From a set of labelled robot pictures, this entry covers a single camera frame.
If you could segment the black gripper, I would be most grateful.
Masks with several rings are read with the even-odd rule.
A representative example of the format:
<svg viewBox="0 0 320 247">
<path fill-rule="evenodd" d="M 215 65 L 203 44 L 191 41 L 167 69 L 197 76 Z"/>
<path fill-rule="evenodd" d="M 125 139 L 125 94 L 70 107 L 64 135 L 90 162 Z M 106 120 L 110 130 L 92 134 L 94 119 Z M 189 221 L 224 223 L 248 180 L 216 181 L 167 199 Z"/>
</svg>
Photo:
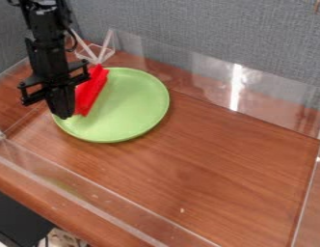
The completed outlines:
<svg viewBox="0 0 320 247">
<path fill-rule="evenodd" d="M 69 62 L 65 41 L 40 43 L 26 38 L 32 75 L 18 84 L 21 102 L 32 105 L 41 100 L 64 120 L 76 112 L 76 87 L 89 80 L 89 61 Z"/>
</svg>

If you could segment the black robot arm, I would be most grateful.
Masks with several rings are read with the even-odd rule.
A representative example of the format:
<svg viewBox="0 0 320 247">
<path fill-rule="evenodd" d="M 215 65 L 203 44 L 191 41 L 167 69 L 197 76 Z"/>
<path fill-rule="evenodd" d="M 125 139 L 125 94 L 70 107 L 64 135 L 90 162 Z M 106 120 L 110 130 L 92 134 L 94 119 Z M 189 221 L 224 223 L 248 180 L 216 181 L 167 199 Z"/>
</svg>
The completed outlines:
<svg viewBox="0 0 320 247">
<path fill-rule="evenodd" d="M 42 100 L 62 119 L 76 113 L 76 88 L 90 80 L 89 61 L 69 63 L 66 53 L 78 47 L 70 28 L 72 11 L 66 0 L 8 0 L 20 7 L 28 25 L 25 44 L 32 75 L 18 84 L 21 102 L 29 106 Z"/>
</svg>

